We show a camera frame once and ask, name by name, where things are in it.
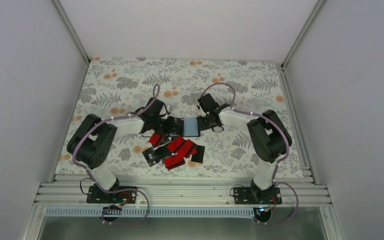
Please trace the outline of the black card holder wallet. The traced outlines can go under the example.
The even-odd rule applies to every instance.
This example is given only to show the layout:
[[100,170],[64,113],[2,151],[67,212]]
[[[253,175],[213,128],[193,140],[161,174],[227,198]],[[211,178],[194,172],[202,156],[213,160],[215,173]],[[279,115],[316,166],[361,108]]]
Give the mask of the black card holder wallet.
[[174,132],[169,134],[170,137],[200,137],[201,130],[197,118],[176,118]]

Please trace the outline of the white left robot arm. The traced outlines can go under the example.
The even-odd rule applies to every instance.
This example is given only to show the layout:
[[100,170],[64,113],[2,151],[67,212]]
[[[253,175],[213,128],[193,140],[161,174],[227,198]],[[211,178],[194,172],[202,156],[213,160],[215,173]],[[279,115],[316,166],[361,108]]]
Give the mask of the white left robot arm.
[[156,134],[169,135],[179,130],[178,120],[171,115],[164,102],[150,98],[147,105],[127,115],[102,119],[89,114],[68,141],[66,150],[72,162],[83,168],[98,189],[99,196],[111,203],[119,197],[118,178],[111,172],[107,157],[118,131],[143,134],[153,130]]

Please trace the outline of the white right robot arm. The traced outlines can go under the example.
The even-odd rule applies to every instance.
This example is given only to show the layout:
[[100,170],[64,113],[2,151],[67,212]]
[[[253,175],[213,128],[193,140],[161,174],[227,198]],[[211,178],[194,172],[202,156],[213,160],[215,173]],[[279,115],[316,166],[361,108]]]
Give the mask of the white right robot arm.
[[198,117],[201,130],[235,127],[249,133],[259,157],[250,195],[254,202],[264,203],[274,190],[279,162],[287,157],[292,145],[292,138],[279,116],[273,110],[258,114],[236,109],[227,103],[219,105],[209,93],[197,100],[197,107],[203,113]]

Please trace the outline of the black card centre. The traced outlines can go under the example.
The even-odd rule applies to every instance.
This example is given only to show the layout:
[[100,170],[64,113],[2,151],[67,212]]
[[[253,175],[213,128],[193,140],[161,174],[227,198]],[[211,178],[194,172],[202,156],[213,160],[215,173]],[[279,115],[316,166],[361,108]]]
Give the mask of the black card centre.
[[173,155],[170,149],[166,145],[162,145],[155,150],[155,156],[160,159],[166,159]]

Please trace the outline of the black card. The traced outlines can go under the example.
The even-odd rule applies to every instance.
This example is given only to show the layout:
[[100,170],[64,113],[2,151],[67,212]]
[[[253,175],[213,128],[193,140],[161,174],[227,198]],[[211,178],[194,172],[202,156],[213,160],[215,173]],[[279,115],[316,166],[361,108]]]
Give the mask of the black card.
[[191,157],[191,161],[194,163],[202,164],[204,161],[205,154],[205,146],[197,145],[195,147],[196,153],[194,153]]
[[143,150],[142,155],[150,167],[158,164],[161,161],[152,147]]
[[155,150],[155,156],[160,159],[166,159],[173,155],[170,149],[166,145],[162,145]]

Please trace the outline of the black card left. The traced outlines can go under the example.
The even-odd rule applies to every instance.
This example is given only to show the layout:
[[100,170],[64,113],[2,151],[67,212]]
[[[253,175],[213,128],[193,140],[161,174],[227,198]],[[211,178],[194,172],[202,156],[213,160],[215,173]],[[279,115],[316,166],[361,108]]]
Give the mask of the black card left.
[[143,150],[142,155],[150,167],[158,164],[161,161],[152,147]]

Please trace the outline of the black card right top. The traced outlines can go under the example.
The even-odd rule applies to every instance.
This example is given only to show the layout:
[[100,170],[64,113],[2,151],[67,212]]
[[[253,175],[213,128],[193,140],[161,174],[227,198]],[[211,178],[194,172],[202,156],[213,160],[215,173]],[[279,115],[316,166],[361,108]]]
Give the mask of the black card right top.
[[194,163],[202,164],[204,161],[205,154],[205,146],[197,145],[195,147],[196,153],[194,153],[191,157],[191,161]]

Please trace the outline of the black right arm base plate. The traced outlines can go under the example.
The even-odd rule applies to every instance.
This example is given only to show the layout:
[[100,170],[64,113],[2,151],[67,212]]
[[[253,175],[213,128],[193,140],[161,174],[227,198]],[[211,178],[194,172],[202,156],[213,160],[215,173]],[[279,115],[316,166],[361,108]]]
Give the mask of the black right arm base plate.
[[280,205],[283,203],[279,187],[261,190],[258,187],[234,187],[232,192],[236,205]]

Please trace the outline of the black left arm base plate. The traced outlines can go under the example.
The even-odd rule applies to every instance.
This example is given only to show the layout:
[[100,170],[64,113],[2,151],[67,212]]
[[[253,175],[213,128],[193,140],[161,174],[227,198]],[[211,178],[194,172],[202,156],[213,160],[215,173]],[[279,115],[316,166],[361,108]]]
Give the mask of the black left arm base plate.
[[123,192],[106,193],[96,185],[89,187],[86,202],[88,204],[135,204],[137,197],[136,186],[119,186]]

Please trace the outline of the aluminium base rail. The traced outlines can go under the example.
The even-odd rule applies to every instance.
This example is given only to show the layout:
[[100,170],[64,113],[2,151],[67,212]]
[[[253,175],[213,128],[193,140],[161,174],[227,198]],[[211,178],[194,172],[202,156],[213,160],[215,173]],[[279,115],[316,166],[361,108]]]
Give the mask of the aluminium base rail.
[[253,210],[274,207],[330,207],[324,185],[310,177],[282,178],[278,191],[263,202],[252,201],[244,191],[248,178],[205,178],[163,176],[121,176],[124,187],[136,192],[117,200],[92,196],[90,180],[82,175],[57,175],[52,183],[39,186],[34,204],[44,206],[51,216],[97,216],[105,207],[121,204],[112,217],[238,217],[250,218]]

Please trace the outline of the aluminium corner post right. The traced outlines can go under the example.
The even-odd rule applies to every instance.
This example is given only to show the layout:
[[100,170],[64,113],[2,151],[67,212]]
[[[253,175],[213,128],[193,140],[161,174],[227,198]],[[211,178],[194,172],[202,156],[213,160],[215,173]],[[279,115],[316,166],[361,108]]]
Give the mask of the aluminium corner post right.
[[285,69],[288,64],[290,63],[291,59],[293,58],[295,52],[297,51],[298,47],[300,46],[302,40],[304,39],[307,31],[313,24],[314,20],[316,19],[317,15],[319,14],[320,9],[324,5],[325,0],[317,0],[314,7],[312,8],[309,16],[307,17],[304,25],[302,26],[298,36],[296,37],[295,41],[293,42],[290,50],[288,51],[284,61],[281,63],[282,69]]

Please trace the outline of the aluminium corner post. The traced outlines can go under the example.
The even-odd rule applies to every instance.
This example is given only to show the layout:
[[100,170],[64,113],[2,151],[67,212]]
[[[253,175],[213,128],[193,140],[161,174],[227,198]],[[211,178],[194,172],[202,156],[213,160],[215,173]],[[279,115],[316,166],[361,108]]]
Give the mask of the aluminium corner post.
[[319,14],[320,9],[324,5],[325,0],[317,0],[314,7],[312,8],[309,16],[307,17],[304,25],[302,26],[298,36],[296,37],[295,41],[293,42],[290,50],[288,51],[284,61],[281,63],[282,69],[285,69],[288,64],[290,63],[291,59],[293,58],[295,52],[297,51],[298,47],[300,46],[302,40],[304,39],[307,31],[313,24],[314,20],[316,19],[317,15]]
[[76,30],[75,30],[73,24],[71,23],[69,16],[68,16],[67,12],[65,11],[61,1],[60,0],[51,0],[51,2],[53,3],[54,7],[56,8],[56,11],[58,12],[60,18],[62,19],[63,24],[64,24],[65,28],[67,29],[70,37],[72,38],[72,40],[73,40],[78,52],[80,53],[84,63],[87,66],[89,66],[91,60],[88,57],[88,54],[87,54],[83,44],[81,43],[81,40],[80,40],[78,34],[76,33]]

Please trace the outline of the aluminium corner post left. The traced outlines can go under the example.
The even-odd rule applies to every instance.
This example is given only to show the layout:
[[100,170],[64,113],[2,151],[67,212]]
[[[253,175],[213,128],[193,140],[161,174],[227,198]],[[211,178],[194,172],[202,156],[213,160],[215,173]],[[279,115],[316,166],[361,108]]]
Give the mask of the aluminium corner post left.
[[81,40],[80,40],[78,34],[76,33],[76,30],[75,30],[73,24],[71,23],[69,16],[68,16],[67,12],[65,11],[61,1],[60,0],[51,0],[51,2],[53,3],[54,7],[56,8],[56,11],[58,12],[60,18],[62,19],[63,24],[64,24],[65,28],[67,29],[70,37],[72,38],[72,40],[73,40],[78,52],[80,53],[84,63],[87,66],[89,66],[91,60],[88,57],[88,54],[87,54],[83,44],[81,43]]

